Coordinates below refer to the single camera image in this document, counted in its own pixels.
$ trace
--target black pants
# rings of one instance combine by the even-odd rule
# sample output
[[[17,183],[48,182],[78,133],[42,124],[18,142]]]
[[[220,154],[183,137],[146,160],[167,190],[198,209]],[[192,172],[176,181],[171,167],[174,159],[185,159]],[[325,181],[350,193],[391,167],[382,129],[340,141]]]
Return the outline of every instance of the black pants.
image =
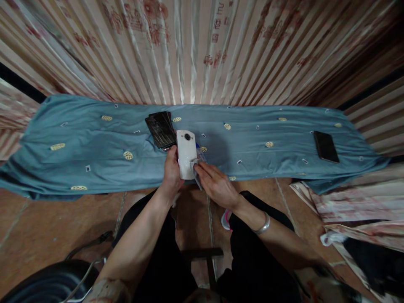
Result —
[[[113,247],[151,199],[152,192],[125,214]],[[267,205],[249,191],[246,200],[294,231],[288,217]],[[226,269],[217,282],[218,293],[231,302],[299,302],[296,282],[275,260],[261,240],[234,214],[229,219],[232,269]],[[175,222],[168,213],[149,266],[138,285],[133,302],[182,302],[197,289],[192,273],[175,242]]]

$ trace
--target blue cloth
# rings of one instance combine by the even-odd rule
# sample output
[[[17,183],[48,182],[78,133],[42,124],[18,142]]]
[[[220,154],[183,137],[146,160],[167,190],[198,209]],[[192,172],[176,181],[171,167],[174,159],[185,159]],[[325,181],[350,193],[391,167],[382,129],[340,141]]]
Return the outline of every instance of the blue cloth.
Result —
[[[207,149],[208,163],[237,181],[309,179],[321,194],[389,162],[335,109],[146,106],[55,95],[41,105],[21,148],[1,167],[0,186],[32,199],[56,200],[159,186],[166,153],[154,145],[144,119],[166,110],[175,129],[193,132]],[[319,158],[314,130],[332,135],[339,164]],[[56,144],[64,147],[52,150]]]

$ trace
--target bangle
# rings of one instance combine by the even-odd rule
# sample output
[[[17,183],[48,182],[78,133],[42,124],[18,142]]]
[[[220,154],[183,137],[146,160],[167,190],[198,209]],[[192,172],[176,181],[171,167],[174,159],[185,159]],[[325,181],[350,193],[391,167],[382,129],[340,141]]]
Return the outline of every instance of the bangle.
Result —
[[[268,229],[269,224],[271,223],[271,217],[266,212],[264,212],[264,213],[265,213],[265,216],[266,216],[265,224],[259,230],[257,230],[257,231],[253,230],[253,232],[255,232],[255,234],[262,234],[264,231],[266,231]]]

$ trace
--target black smartphone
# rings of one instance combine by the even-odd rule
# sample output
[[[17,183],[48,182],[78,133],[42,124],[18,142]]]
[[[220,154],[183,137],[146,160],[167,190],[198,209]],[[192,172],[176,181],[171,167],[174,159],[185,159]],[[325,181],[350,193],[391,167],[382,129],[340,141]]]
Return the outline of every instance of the black smartphone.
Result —
[[[332,136],[330,134],[315,131],[314,140],[316,141],[317,152],[320,159],[334,163],[340,162],[337,150],[335,149],[334,141],[332,140]]]
[[[177,137],[171,124],[165,117],[166,114],[158,113],[145,119],[147,127],[149,128],[154,144],[159,149],[168,149],[177,142]]]
[[[149,115],[149,117],[154,116],[158,116],[159,118],[157,119],[162,119],[161,116],[163,116],[167,123],[170,124],[170,127],[173,128],[173,122],[171,121],[171,112],[157,112]]]

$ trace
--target hand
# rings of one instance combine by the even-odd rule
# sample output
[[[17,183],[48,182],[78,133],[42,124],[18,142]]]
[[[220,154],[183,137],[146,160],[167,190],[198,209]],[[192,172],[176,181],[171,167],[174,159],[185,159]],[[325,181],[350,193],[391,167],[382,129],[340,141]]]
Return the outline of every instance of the hand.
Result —
[[[229,178],[216,166],[199,163],[194,166],[201,178],[201,183],[207,195],[220,206],[234,210],[242,200],[242,196],[230,183]]]
[[[185,181],[180,178],[177,146],[173,145],[167,152],[167,158],[164,163],[164,178],[161,185],[167,191],[176,194],[184,182]]]

